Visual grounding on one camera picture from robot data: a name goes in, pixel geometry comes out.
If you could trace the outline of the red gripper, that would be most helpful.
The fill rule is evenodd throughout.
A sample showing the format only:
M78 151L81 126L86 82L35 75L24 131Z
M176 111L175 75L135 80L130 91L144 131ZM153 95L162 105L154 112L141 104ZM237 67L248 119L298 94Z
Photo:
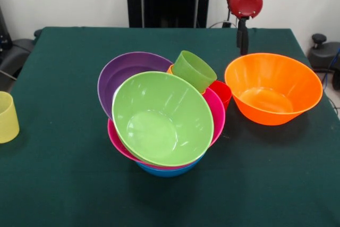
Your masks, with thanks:
M240 55L246 55L249 48L249 36L246 22L249 17L255 18L262 10L263 0L226 0L228 8L239 20L236 45Z

